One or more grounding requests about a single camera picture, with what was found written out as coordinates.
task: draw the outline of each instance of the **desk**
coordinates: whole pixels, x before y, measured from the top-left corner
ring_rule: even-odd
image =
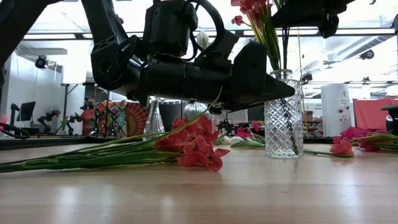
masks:
[[[1,151],[0,161],[79,147]],[[355,153],[284,161],[233,149],[219,172],[168,164],[0,174],[0,223],[397,223],[398,155]]]

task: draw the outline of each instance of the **paper fan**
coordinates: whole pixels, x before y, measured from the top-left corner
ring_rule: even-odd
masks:
[[[139,103],[128,103],[124,110],[127,120],[127,135],[130,137],[144,134],[149,110],[143,108]]]

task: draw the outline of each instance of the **white appliance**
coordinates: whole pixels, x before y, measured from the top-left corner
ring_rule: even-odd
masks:
[[[351,126],[348,85],[322,87],[323,136],[339,136]]]

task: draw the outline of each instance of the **wooden table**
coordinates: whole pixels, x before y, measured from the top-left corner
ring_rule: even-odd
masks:
[[[79,147],[1,151],[0,161]],[[0,174],[0,223],[398,223],[398,156],[355,152],[285,161],[233,149],[220,172],[164,165]]]

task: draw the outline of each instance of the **red curtain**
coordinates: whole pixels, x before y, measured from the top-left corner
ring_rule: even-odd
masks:
[[[386,128],[388,111],[382,111],[382,106],[398,104],[390,98],[380,100],[354,100],[354,112],[357,128]]]

